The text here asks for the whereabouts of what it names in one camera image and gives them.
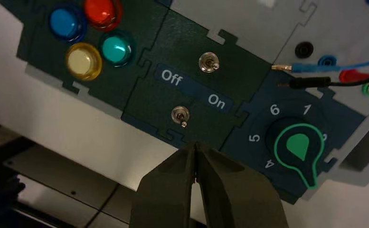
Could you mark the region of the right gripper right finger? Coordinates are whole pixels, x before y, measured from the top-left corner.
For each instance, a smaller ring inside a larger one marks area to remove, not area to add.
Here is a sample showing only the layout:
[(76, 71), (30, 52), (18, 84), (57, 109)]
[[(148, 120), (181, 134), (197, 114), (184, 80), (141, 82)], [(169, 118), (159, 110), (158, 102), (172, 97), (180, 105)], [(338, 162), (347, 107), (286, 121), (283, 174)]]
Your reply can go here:
[(201, 143), (197, 143), (197, 182), (209, 228), (289, 226), (266, 176)]

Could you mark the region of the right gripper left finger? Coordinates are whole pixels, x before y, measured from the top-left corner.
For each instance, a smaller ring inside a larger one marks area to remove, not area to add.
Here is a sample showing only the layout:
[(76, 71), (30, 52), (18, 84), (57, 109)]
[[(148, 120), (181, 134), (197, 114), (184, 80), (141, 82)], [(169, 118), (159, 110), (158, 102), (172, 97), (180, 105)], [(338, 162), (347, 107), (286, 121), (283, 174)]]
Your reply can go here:
[(195, 173), (195, 144), (188, 143), (140, 181), (131, 228), (187, 228)]

